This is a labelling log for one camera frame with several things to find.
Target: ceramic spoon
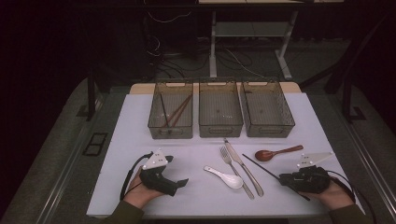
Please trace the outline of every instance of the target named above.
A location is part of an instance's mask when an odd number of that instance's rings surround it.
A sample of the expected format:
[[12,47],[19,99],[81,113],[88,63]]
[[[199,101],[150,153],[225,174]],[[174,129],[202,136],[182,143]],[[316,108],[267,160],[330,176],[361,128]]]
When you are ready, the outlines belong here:
[[226,175],[216,169],[213,169],[210,166],[205,166],[204,170],[220,177],[224,181],[224,183],[226,183],[226,185],[232,189],[240,189],[244,184],[242,178],[237,175]]
[[301,150],[303,148],[304,148],[303,146],[299,145],[296,147],[289,147],[289,148],[279,150],[279,151],[260,150],[260,151],[256,152],[255,157],[258,161],[269,161],[275,155],[277,155],[279,153],[297,151],[297,150]]

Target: metal fork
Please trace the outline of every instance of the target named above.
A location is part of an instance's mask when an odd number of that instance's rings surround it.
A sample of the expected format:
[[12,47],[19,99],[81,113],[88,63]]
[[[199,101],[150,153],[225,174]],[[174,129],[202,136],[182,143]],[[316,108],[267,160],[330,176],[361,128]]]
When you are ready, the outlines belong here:
[[[224,162],[227,163],[227,164],[229,164],[229,165],[231,166],[231,168],[233,168],[233,172],[234,172],[236,175],[238,175],[239,177],[241,177],[241,176],[238,174],[238,172],[236,171],[235,167],[233,167],[233,163],[232,163],[232,161],[231,161],[230,155],[228,155],[227,148],[226,148],[226,147],[221,147],[221,148],[220,148],[220,153],[221,153],[221,157],[223,158]],[[250,191],[250,189],[248,188],[248,185],[245,184],[245,181],[244,181],[244,185],[243,185],[242,187],[244,188],[245,192],[247,193],[247,196],[248,196],[251,200],[253,200],[253,199],[254,199],[254,195],[253,195],[253,193]]]

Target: metal knife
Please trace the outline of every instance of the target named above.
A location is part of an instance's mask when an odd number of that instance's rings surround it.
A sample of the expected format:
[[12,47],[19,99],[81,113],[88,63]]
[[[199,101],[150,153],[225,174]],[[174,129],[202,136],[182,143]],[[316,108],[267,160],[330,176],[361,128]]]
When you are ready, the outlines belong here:
[[246,167],[246,165],[242,162],[241,158],[239,158],[238,154],[235,152],[231,144],[228,142],[226,138],[224,138],[224,145],[227,147],[228,153],[230,153],[231,157],[233,158],[234,161],[238,162],[244,171],[247,173],[247,176],[250,178],[251,182],[254,185],[254,188],[257,191],[257,194],[259,194],[260,197],[264,195],[264,191],[262,190],[262,187],[260,186],[259,182],[257,182],[256,178],[254,178],[253,174],[249,171],[249,169]]

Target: brown spoon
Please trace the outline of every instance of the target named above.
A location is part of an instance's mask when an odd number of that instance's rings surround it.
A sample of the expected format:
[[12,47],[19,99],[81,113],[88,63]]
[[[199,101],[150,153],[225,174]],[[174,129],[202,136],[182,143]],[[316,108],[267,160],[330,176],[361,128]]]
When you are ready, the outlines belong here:
[[284,153],[284,152],[292,152],[292,151],[298,151],[303,149],[304,147],[299,145],[296,147],[289,147],[283,150],[279,150],[279,151],[270,151],[270,150],[260,150],[258,152],[256,152],[256,154],[254,155],[256,157],[256,159],[258,161],[269,161],[271,160],[276,154],[279,153]]

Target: sleeve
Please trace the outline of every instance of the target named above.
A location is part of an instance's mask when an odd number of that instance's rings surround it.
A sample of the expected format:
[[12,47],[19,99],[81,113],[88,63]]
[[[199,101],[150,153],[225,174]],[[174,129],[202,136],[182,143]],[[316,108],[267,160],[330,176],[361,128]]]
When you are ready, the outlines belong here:
[[113,214],[102,220],[101,224],[137,224],[143,214],[141,209],[125,201],[120,201]]
[[373,221],[364,215],[356,204],[332,210],[329,215],[333,224],[373,224]]

